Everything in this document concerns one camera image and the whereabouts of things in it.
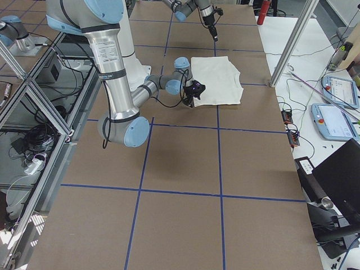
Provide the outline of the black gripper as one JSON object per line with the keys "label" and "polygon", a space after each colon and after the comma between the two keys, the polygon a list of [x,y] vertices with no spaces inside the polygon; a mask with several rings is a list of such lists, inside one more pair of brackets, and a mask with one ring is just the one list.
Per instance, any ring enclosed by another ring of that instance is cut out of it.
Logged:
{"label": "black gripper", "polygon": [[183,103],[189,105],[189,107],[194,108],[194,98],[198,98],[199,87],[197,85],[190,85],[184,87],[185,97],[183,98]]}
{"label": "black gripper", "polygon": [[213,37],[213,40],[215,42],[217,42],[218,41],[218,33],[217,33],[217,29],[215,28],[214,15],[203,16],[202,19],[203,19],[205,27],[209,29],[209,32],[210,32],[211,36]]}

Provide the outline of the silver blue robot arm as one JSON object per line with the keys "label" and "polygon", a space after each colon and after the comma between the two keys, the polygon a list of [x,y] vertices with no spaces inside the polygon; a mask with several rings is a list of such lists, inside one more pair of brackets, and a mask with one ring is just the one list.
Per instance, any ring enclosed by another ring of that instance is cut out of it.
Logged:
{"label": "silver blue robot arm", "polygon": [[172,13],[175,14],[175,17],[180,22],[184,22],[195,10],[197,10],[202,26],[208,29],[214,42],[218,41],[218,33],[215,27],[218,20],[215,20],[215,14],[219,15],[220,19],[220,17],[223,16],[223,10],[214,7],[211,1],[189,0],[183,3],[176,0],[164,0],[161,2],[171,9]]}
{"label": "silver blue robot arm", "polygon": [[204,90],[194,80],[188,59],[179,57],[171,75],[150,75],[131,91],[118,40],[120,21],[126,14],[122,1],[47,1],[46,9],[52,29],[88,39],[109,106],[98,124],[104,147],[109,142],[139,147],[147,140],[150,124],[140,115],[140,106],[159,90],[180,95],[188,106]]}

